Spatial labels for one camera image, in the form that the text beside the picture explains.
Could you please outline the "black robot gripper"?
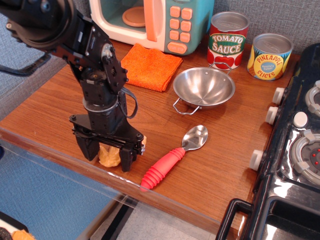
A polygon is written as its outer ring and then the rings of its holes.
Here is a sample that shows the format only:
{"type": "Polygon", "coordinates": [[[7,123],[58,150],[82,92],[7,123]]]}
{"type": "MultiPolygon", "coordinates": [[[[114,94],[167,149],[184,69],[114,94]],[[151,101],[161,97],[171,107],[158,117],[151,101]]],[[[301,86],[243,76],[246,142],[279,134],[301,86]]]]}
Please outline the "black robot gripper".
{"type": "MultiPolygon", "coordinates": [[[[88,161],[92,161],[98,155],[100,143],[122,146],[124,143],[136,143],[138,138],[144,137],[129,124],[126,102],[116,102],[110,108],[98,105],[88,107],[87,114],[69,117],[69,121],[73,123],[73,134],[77,144],[88,161]]],[[[123,147],[119,156],[122,171],[129,172],[132,163],[137,159],[137,152],[123,147]]]]}

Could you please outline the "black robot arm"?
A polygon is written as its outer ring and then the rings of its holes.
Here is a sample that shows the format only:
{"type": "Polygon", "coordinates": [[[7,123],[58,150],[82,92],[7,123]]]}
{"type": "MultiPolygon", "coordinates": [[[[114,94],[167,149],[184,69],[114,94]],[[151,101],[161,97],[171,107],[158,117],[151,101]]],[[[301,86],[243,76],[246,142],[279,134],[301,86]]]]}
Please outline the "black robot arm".
{"type": "Polygon", "coordinates": [[[0,70],[28,77],[51,56],[63,59],[83,92],[87,113],[72,115],[69,120],[84,157],[93,160],[100,144],[116,147],[122,170],[128,172],[145,150],[144,135],[129,124],[127,70],[117,60],[109,36],[71,0],[3,0],[0,12],[18,42],[44,53],[24,68],[2,66],[0,70]]]}

